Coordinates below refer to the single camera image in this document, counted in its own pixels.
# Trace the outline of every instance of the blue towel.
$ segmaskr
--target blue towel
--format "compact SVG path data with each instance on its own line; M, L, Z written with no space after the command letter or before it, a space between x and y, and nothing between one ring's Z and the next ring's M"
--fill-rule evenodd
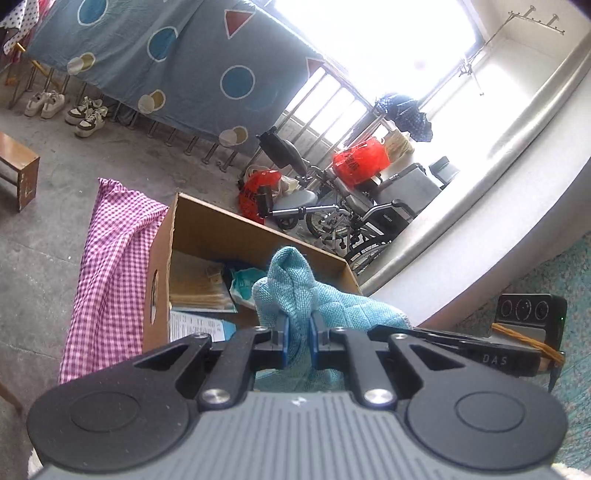
M273 327L281 311L290 321L289 366L282 371L260 372L255 388L262 391L344 390L340 372L311 368L307 339L314 310L323 315L328 327L364 331L377 324L409 327L406 315L390 305L317 282L294 247L284 247L273 256L267 276L253 285L252 296L261 325Z

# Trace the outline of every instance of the window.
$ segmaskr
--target window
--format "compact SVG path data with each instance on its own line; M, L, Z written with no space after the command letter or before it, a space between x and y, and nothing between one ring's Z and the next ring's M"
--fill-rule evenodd
M461 0L272 0L266 9L370 102L388 92L426 97L483 43Z

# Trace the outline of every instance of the white sneaker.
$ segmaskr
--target white sneaker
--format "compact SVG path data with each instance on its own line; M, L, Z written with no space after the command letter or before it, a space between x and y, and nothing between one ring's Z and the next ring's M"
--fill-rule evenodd
M66 104L66 96L57 93L55 90L49 94L43 110L41 110L41 118L51 118L59 112Z
M88 109L86 118L76 125L74 133L82 138L91 136L95 131L105 126L105 117L108 111L109 109L105 106L97 108L97 110Z
M78 125L81 120L86 118L86 112L88 110L96 110L103 105L103 100L91 100L88 97L84 97L82 103L77 107L66 112L66 123L70 125Z
M38 114L39 110L41 110L43 108L43 105L45 105L48 98L49 98L49 93L37 92L27 102L27 106L25 107L25 115L26 116L35 116L36 114Z

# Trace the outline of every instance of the paper document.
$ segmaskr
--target paper document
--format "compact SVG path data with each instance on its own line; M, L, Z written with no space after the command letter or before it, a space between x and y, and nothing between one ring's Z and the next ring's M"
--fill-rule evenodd
M212 336L212 342L226 340L222 320L170 310L168 318L169 341L174 342L192 333L208 333Z

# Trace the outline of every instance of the pink gingham fabric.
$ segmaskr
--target pink gingham fabric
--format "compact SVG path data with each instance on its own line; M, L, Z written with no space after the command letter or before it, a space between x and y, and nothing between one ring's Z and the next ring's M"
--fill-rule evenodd
M99 179L59 383L141 353L150 246L167 208Z

